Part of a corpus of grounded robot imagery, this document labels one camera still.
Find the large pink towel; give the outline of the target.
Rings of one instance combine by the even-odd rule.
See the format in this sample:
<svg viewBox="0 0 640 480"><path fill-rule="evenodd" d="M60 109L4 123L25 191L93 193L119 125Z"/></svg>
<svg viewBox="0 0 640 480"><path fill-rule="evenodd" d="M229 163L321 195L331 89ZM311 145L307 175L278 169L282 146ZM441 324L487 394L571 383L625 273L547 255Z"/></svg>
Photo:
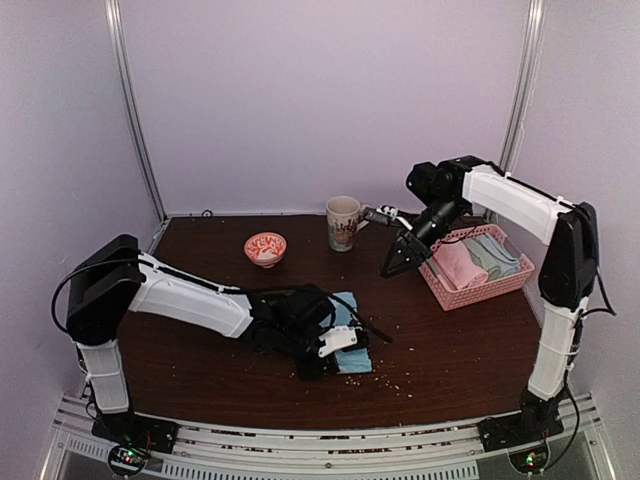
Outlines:
<svg viewBox="0 0 640 480"><path fill-rule="evenodd" d="M434 259L456 290L485 284L488 274L476 266L462 242L441 243Z"/></svg>

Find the blue patterned cloth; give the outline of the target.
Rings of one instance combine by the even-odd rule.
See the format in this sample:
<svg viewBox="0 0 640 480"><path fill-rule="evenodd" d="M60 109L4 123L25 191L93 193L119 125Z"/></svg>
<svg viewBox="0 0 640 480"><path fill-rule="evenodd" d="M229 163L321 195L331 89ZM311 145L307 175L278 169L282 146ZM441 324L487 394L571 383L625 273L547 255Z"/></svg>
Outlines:
<svg viewBox="0 0 640 480"><path fill-rule="evenodd" d="M323 322L323 326L333 325L334 327L347 326L352 320L352 315L346 304L354 310L358 309L357 300L353 292L343 291L336 292L335 296L340 298L342 302L332 299L331 303L335 308L335 319L331 322L332 317L327 317ZM369 355L369 349L366 346L358 346L356 344L337 350L333 353L335 363L340 375L360 375L370 374L373 371L372 361Z"/></svg>

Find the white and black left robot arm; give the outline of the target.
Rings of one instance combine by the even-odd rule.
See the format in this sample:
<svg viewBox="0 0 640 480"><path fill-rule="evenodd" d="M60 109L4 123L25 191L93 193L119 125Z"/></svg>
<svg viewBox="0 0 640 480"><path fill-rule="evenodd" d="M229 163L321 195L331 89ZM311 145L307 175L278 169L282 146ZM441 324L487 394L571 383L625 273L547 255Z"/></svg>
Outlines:
<svg viewBox="0 0 640 480"><path fill-rule="evenodd" d="M53 320L75 344L96 422L123 444L148 432L129 397L117 330L129 313L147 313L247 342L291 358L304 379L338 372L336 355L367 347L372 327L335 294L307 284L245 289L167 265L122 234L64 277L51 298L68 294L66 318Z"/></svg>

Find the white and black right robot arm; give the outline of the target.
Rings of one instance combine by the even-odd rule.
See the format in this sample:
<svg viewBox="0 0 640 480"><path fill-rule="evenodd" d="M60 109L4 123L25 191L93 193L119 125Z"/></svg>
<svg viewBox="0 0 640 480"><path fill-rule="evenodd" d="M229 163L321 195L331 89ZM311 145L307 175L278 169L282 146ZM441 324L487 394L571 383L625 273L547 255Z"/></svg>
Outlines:
<svg viewBox="0 0 640 480"><path fill-rule="evenodd" d="M399 230L381 269L384 278L430 259L433 246L475 205L523 228L545 246L538 274L544 321L533 371L521 396L521 412L512 423L519 440L535 440L550 426L567 392L589 298L599 278L595 209L586 202L573 204L547 194L475 156L416 164L406 186L423 203L420 214L405 216L391 206L375 210L384 224Z"/></svg>

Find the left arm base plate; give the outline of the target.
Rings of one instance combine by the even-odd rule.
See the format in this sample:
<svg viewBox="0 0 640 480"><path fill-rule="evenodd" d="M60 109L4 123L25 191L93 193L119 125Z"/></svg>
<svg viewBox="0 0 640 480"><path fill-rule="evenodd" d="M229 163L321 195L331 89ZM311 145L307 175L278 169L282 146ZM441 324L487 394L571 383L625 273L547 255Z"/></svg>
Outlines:
<svg viewBox="0 0 640 480"><path fill-rule="evenodd" d="M171 454L178 434L173 421L160 420L136 413L101 415L94 421L91 433L124 447Z"/></svg>

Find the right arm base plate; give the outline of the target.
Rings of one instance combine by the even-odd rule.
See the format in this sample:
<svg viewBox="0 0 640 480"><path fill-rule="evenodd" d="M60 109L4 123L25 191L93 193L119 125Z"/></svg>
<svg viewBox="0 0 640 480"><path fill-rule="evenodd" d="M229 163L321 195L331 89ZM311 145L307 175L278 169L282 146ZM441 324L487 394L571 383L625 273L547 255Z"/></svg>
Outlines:
<svg viewBox="0 0 640 480"><path fill-rule="evenodd" d="M540 442L564 432L559 417L552 417L542 425L527 426L521 412L487 417L477 424L477 429L485 453Z"/></svg>

